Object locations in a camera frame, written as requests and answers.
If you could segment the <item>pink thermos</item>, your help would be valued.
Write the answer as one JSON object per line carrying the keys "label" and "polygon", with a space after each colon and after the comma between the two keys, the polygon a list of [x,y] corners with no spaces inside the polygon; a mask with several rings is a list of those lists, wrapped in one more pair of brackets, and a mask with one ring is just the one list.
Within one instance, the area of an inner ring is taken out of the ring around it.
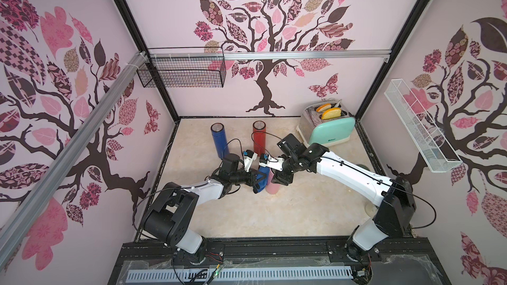
{"label": "pink thermos", "polygon": [[267,185],[265,187],[265,190],[267,191],[267,193],[271,194],[271,195],[277,194],[278,191],[279,191],[279,189],[280,189],[280,185],[273,182],[274,175],[275,175],[274,171],[273,170],[269,170],[269,176],[268,176],[268,180],[267,180]]}

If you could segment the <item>blue thermos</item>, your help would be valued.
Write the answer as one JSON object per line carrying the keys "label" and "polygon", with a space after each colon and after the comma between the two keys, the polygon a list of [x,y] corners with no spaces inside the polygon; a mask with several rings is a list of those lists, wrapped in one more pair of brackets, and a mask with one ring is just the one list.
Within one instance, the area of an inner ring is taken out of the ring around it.
{"label": "blue thermos", "polygon": [[224,125],[222,123],[212,124],[211,134],[215,148],[217,150],[217,155],[222,160],[227,154],[229,154],[228,141]]}

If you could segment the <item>red thermos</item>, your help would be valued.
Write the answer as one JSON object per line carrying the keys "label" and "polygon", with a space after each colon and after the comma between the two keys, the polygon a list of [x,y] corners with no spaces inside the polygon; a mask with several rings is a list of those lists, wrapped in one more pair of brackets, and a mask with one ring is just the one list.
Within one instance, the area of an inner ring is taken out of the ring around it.
{"label": "red thermos", "polygon": [[261,156],[265,154],[266,123],[264,121],[257,120],[253,123],[252,128],[253,150],[258,156]]}

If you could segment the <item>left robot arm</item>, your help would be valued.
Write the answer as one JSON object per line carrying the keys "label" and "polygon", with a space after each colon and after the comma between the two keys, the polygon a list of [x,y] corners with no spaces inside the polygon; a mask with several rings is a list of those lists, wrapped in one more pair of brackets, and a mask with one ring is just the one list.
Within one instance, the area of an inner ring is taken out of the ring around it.
{"label": "left robot arm", "polygon": [[257,170],[252,169],[257,154],[251,150],[242,156],[227,154],[212,174],[194,186],[166,184],[144,214],[140,228],[164,244],[202,260],[207,240],[189,229],[197,206],[222,199],[234,186],[259,187]]}

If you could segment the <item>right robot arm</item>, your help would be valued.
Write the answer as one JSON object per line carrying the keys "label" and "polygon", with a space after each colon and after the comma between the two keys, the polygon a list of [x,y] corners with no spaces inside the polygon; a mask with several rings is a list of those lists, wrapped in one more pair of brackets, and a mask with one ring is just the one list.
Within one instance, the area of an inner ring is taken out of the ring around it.
{"label": "right robot arm", "polygon": [[345,249],[358,261],[386,238],[402,238],[409,232],[416,204],[411,184],[372,173],[336,155],[326,146],[312,143],[305,146],[293,134],[281,139],[277,146],[283,155],[273,180],[280,185],[293,183],[297,172],[308,171],[338,181],[368,199],[377,212],[349,236]]}

